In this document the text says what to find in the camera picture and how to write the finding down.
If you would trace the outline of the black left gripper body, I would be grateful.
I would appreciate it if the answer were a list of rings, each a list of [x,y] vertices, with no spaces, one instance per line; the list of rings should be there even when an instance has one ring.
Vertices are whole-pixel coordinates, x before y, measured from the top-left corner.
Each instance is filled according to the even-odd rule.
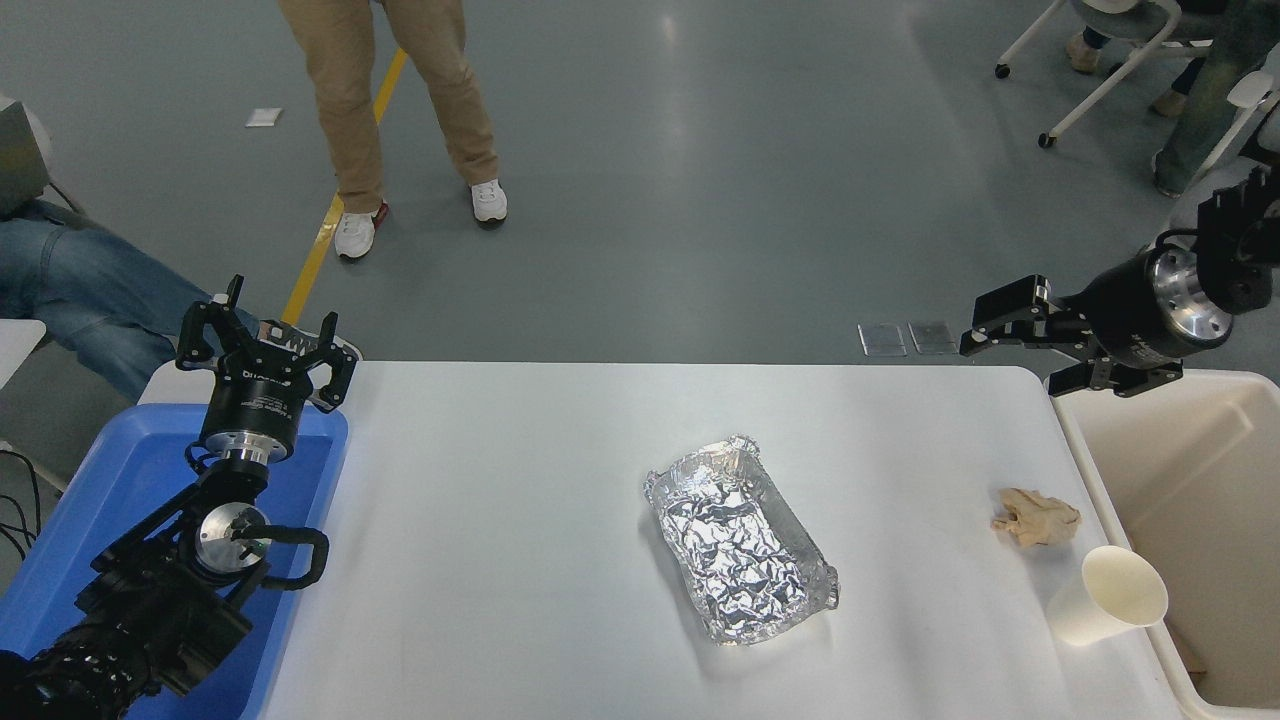
[[[224,354],[200,432],[206,448],[228,448],[233,436],[261,436],[274,448],[292,448],[311,393],[300,355],[251,340]]]

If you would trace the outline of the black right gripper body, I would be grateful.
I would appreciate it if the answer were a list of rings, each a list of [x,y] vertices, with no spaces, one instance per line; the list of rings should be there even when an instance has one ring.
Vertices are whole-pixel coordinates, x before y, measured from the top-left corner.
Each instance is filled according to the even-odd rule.
[[[1156,299],[1151,265],[1147,255],[1134,256],[1075,295],[1075,310],[1119,365],[1153,369],[1187,356],[1187,342]]]

